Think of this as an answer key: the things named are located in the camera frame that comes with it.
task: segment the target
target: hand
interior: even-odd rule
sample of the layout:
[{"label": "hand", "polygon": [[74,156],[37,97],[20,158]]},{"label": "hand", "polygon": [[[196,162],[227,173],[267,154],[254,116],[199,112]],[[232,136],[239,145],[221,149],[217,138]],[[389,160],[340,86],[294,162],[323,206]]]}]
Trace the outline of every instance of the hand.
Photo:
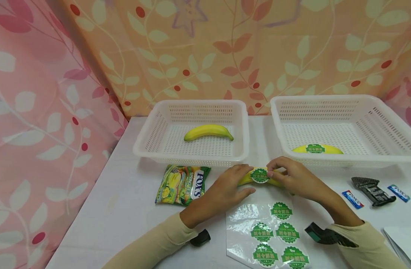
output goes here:
[{"label": "hand", "polygon": [[[284,167],[283,173],[274,171]],[[291,193],[303,198],[322,203],[336,193],[318,177],[313,175],[302,163],[286,157],[273,159],[267,164],[267,176],[280,182]]]},{"label": "hand", "polygon": [[222,173],[201,198],[193,200],[180,212],[180,218],[186,227],[192,229],[216,215],[225,213],[254,193],[254,188],[240,191],[237,189],[240,180],[251,170],[253,167],[239,164]]}]

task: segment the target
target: curtain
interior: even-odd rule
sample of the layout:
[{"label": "curtain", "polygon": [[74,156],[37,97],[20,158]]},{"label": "curtain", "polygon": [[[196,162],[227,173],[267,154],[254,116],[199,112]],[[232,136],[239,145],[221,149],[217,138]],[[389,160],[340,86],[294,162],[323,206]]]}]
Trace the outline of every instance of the curtain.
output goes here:
[{"label": "curtain", "polygon": [[127,121],[42,0],[0,0],[0,268],[44,268]]},{"label": "curtain", "polygon": [[393,84],[384,101],[411,127],[411,62],[409,66]]},{"label": "curtain", "polygon": [[163,99],[382,97],[411,62],[411,0],[59,0],[127,116]]}]

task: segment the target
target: sleeve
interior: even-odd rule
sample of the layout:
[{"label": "sleeve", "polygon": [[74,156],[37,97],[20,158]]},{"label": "sleeve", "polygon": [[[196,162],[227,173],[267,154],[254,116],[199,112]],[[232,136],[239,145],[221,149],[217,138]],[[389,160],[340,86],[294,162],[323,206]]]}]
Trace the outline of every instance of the sleeve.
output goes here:
[{"label": "sleeve", "polygon": [[406,269],[404,263],[385,245],[385,237],[370,223],[347,227],[331,224],[329,229],[341,234],[359,247],[339,245],[343,256],[353,269]]},{"label": "sleeve", "polygon": [[103,269],[149,269],[160,260],[173,254],[186,242],[197,237],[180,219],[180,213],[170,216],[163,223],[117,253]]}]

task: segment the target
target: round green label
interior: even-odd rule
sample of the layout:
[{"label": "round green label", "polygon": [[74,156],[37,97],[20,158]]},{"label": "round green label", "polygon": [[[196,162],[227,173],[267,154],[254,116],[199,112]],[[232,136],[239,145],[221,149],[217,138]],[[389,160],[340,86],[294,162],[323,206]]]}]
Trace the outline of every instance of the round green label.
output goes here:
[{"label": "round green label", "polygon": [[277,202],[271,209],[271,215],[278,217],[280,220],[287,220],[292,214],[292,209],[282,202]]},{"label": "round green label", "polygon": [[250,173],[250,178],[256,183],[266,183],[270,178],[267,176],[267,171],[262,168],[257,168]]},{"label": "round green label", "polygon": [[250,235],[258,241],[268,242],[273,237],[273,230],[264,223],[257,223]]},{"label": "round green label", "polygon": [[303,269],[309,263],[309,258],[296,247],[287,247],[282,255],[282,261],[289,263],[292,269]]},{"label": "round green label", "polygon": [[325,148],[319,144],[308,144],[306,147],[307,153],[324,153]]},{"label": "round green label", "polygon": [[262,267],[270,268],[279,260],[277,254],[267,244],[259,244],[253,253],[253,259],[257,260]]},{"label": "round green label", "polygon": [[281,223],[279,229],[276,230],[276,236],[287,244],[293,244],[300,238],[300,233],[295,230],[294,226],[284,222]]}]

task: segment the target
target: plastic basket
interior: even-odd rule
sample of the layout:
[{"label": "plastic basket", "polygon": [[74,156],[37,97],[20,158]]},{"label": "plastic basket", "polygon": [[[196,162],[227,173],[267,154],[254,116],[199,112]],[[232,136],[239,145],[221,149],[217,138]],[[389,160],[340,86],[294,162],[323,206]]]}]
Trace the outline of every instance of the plastic basket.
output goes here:
[{"label": "plastic basket", "polygon": [[[271,113],[282,153],[304,164],[387,167],[411,162],[411,128],[369,95],[276,96]],[[295,153],[306,144],[344,154]]]},{"label": "plastic basket", "polygon": [[[203,136],[184,141],[189,130],[204,124],[225,126],[234,140]],[[133,152],[159,163],[229,167],[242,162],[248,149],[247,110],[242,101],[165,100],[147,117]]]}]

